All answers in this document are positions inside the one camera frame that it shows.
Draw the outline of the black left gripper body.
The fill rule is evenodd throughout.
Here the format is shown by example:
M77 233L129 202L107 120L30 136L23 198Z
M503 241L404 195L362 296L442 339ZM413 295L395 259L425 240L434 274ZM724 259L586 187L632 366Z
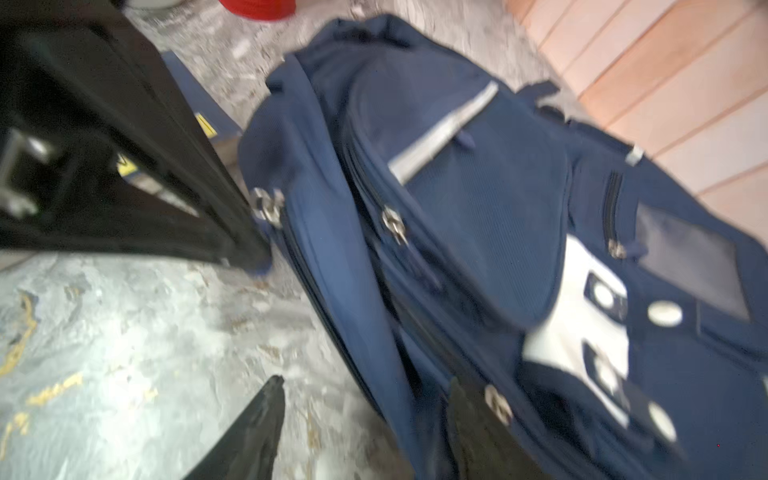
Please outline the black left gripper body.
M271 263L160 53L115 1L1 5L1 249Z

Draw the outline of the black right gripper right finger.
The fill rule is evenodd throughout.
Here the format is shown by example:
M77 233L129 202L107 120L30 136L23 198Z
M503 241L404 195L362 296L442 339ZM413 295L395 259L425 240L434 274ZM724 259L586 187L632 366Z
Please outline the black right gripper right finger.
M485 400L456 377L447 407L449 445L460 479L548 479Z

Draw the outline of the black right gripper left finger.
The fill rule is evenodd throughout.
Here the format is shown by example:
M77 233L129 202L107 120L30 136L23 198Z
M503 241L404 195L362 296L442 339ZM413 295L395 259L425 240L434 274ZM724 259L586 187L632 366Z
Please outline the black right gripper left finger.
M282 376L271 376L185 479L271 479L285 418L283 385Z

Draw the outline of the navy blue notebook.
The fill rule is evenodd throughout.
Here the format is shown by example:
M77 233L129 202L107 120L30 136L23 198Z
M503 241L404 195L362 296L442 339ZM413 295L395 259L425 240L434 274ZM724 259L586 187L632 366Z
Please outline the navy blue notebook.
M173 51L164 51L161 57L221 162L227 167L235 165L242 136L240 126L213 99Z

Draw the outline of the navy blue student backpack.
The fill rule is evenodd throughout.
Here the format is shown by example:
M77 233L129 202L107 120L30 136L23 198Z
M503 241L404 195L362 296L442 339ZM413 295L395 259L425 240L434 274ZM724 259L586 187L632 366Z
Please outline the navy blue student backpack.
M645 152L404 20L267 77L239 165L418 479L451 379L552 479L767 475L767 252Z

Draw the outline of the red pencil cup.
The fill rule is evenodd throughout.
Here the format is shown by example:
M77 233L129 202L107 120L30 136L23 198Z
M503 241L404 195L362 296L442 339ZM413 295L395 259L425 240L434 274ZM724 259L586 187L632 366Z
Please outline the red pencil cup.
M295 0L220 0L229 12L256 21L279 21L296 11Z

